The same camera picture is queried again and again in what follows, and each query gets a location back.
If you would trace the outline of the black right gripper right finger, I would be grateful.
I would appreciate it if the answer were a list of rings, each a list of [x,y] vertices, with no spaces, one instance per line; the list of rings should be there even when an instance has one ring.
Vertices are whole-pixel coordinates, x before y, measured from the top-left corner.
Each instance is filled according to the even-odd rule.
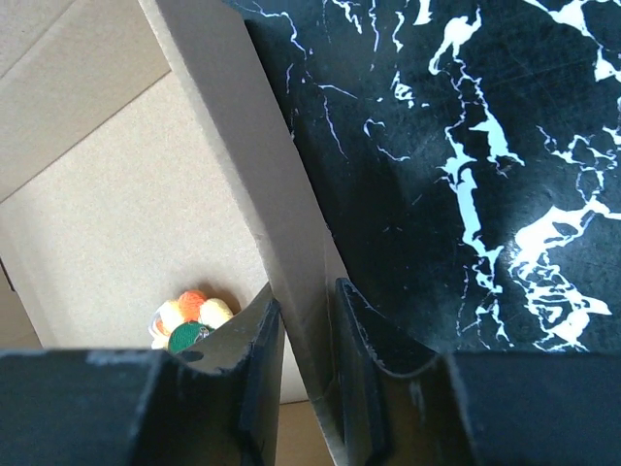
[[[350,465],[616,465],[616,354],[438,353],[335,286]]]

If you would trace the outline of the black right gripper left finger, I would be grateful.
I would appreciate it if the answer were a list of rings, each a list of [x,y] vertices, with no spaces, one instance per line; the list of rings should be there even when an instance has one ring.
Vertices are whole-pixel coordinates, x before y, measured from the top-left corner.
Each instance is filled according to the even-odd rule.
[[[5,465],[272,465],[283,359],[269,287],[211,336],[152,349],[5,349]]]

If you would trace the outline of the orange flower toy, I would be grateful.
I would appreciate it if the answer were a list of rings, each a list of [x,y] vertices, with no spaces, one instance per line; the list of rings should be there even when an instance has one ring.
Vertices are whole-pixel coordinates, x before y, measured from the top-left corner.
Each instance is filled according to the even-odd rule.
[[[150,347],[180,353],[209,337],[234,315],[223,300],[208,298],[198,289],[186,290],[155,311],[147,328]]]

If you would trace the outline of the brown cardboard box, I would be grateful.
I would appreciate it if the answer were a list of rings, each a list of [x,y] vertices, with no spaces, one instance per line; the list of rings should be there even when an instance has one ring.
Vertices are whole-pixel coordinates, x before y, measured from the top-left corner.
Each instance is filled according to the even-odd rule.
[[[280,306],[293,373],[346,461],[345,275],[284,101],[311,82],[312,1],[5,1],[1,262],[35,350],[150,347],[190,289]]]

